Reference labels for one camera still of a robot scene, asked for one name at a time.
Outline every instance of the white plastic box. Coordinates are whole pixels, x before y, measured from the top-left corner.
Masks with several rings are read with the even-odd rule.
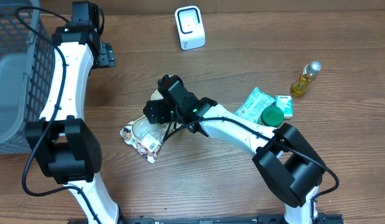
[[[189,50],[205,45],[205,29],[199,8],[196,6],[181,7],[175,11],[174,16],[181,49]]]

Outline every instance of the gray plastic basket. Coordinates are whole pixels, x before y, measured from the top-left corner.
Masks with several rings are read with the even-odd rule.
[[[38,121],[54,72],[54,50],[27,30],[14,15],[39,0],[0,0],[0,154],[30,152],[25,124]],[[22,11],[32,28],[49,37],[38,10]]]

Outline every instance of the wooden table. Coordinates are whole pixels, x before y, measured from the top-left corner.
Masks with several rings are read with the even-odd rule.
[[[101,175],[126,217],[246,217],[283,213],[251,158],[188,131],[163,146],[154,165],[125,145],[120,129],[142,108],[165,74],[177,74],[199,98],[234,112],[254,87],[287,95],[312,60],[323,71],[294,99],[296,126],[340,178],[319,198],[320,212],[346,223],[385,223],[385,11],[205,14],[206,46],[181,51],[174,16],[107,16],[102,40],[116,68],[88,80],[86,123],[103,151]],[[49,31],[63,24],[44,18]],[[27,196],[21,174],[29,155],[0,156],[0,223],[65,223],[85,215],[69,192]],[[36,163],[28,184],[58,187]],[[334,184],[324,175],[321,189]]]

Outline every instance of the black bracket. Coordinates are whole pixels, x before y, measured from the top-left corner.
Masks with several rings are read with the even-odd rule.
[[[162,100],[150,100],[143,109],[144,115],[150,124],[164,124],[171,119],[170,112],[175,114],[175,120],[182,124],[198,121],[217,102],[204,97],[200,100],[189,92],[180,77],[165,75],[157,82],[158,92]],[[198,123],[192,124],[187,129],[191,133],[199,132],[208,136]]]
[[[258,215],[244,218],[175,218],[154,220],[153,218],[127,218],[123,224],[287,224],[284,215]],[[87,224],[87,222],[68,222],[68,224]],[[342,215],[319,213],[314,224],[344,224]]]
[[[31,149],[48,123],[40,120],[26,124],[25,137]],[[91,182],[94,173],[101,169],[100,144],[80,118],[69,116],[65,121],[54,121],[37,150],[35,158],[43,174],[53,177],[58,184],[75,180]]]
[[[325,165],[307,140],[292,125],[285,123],[274,130],[274,134],[273,140],[276,142]],[[257,154],[252,160],[275,196],[291,207],[302,206],[307,194],[322,183],[322,175],[325,171],[295,154],[283,164],[277,158],[281,150],[285,151],[283,147],[279,148],[269,141],[264,147],[257,148]]]
[[[112,68],[116,66],[115,55],[111,44],[101,41],[101,50],[97,63],[92,68]]]

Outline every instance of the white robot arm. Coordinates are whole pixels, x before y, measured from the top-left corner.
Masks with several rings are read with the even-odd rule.
[[[98,10],[98,6],[90,2],[74,2],[72,21],[58,27],[53,35],[53,43],[65,57],[67,76],[50,136],[39,145],[35,158],[47,177],[84,192],[87,200],[77,190],[69,189],[86,213],[88,223],[119,224],[123,222],[121,211],[109,196],[100,175],[100,144],[85,125],[83,114],[91,69],[115,66],[111,45],[100,41],[102,30],[99,30]],[[62,58],[55,50],[55,70],[47,103],[40,121],[26,126],[26,138],[31,148],[52,119],[63,78],[62,65]]]
[[[276,129],[246,121],[209,98],[198,100],[176,75],[165,75],[158,86],[163,99],[148,101],[144,108],[151,124],[171,121],[174,111],[175,120],[190,132],[222,139],[249,154],[270,190],[285,203],[287,223],[311,224],[318,216],[311,198],[317,193],[325,170],[296,154],[284,164],[278,159],[288,151],[285,146],[325,166],[293,126],[284,124]]]

